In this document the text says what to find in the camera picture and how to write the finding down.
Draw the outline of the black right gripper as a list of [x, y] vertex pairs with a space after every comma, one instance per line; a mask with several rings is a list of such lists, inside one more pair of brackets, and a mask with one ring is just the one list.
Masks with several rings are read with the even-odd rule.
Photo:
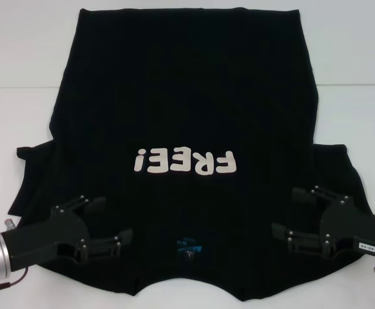
[[287, 243], [289, 252], [322, 254], [332, 258], [343, 251], [375, 256], [375, 215], [354, 206], [345, 196], [320, 186], [292, 188], [292, 200], [324, 212], [320, 235], [297, 232], [284, 225], [271, 225], [273, 238]]

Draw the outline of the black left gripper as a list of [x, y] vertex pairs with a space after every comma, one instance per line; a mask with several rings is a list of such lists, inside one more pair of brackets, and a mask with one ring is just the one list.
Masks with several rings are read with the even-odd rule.
[[119, 257], [121, 248], [132, 243], [133, 229], [123, 230], [107, 238], [90, 239], [85, 222], [78, 216], [102, 212], [105, 206], [105, 196], [80, 196], [67, 203], [68, 211], [52, 211], [45, 221], [10, 230], [10, 266], [26, 268], [58, 258], [85, 263], [89, 258]]

